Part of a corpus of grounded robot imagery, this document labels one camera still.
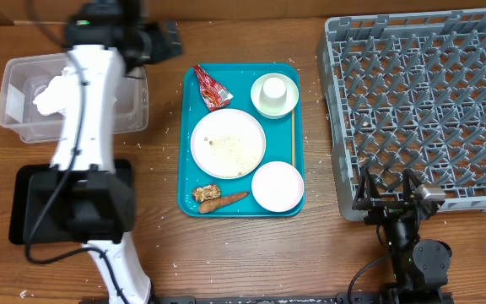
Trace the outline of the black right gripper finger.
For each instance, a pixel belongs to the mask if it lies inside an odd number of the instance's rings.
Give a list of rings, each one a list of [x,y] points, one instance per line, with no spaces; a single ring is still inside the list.
[[[354,202],[377,202],[380,200],[381,195],[375,185],[374,178],[370,175],[369,170],[366,167],[363,167],[360,171],[360,179]]]
[[[422,184],[412,169],[404,169],[402,172],[402,198],[405,202],[412,202],[415,191]]]

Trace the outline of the red snack wrapper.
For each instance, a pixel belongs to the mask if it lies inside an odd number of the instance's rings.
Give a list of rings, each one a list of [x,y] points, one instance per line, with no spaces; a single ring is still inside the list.
[[[198,79],[200,95],[210,111],[226,107],[233,95],[217,80],[213,79],[200,65],[193,67]]]

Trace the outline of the white napkin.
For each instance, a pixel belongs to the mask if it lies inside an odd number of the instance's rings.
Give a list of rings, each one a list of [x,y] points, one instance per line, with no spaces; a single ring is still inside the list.
[[[42,116],[66,115],[68,99],[73,96],[72,69],[65,67],[60,76],[54,77],[48,86],[33,101]]]

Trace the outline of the brown food chunk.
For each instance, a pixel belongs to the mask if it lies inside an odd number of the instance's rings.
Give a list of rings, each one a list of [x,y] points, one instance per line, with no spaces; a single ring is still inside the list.
[[[192,197],[196,202],[201,204],[208,200],[220,198],[221,190],[216,184],[209,184],[204,187],[196,187],[192,191]]]

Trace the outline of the orange carrot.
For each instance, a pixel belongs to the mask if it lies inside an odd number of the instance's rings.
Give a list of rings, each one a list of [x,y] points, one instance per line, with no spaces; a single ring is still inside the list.
[[[243,198],[246,198],[249,192],[237,193],[226,197],[214,198],[207,200],[200,204],[198,212],[200,214],[208,214],[214,212],[217,209],[221,209],[227,205],[236,203]]]

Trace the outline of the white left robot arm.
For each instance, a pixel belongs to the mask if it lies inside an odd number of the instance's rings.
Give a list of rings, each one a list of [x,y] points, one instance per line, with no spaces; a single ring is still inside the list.
[[[116,174],[113,106],[131,71],[181,54],[174,23],[144,19],[139,1],[93,1],[71,15],[58,45],[67,58],[62,81],[48,91],[67,100],[57,149],[29,181],[24,255],[36,243],[77,242],[94,260],[111,303],[153,303],[152,280],[132,241],[134,189]]]

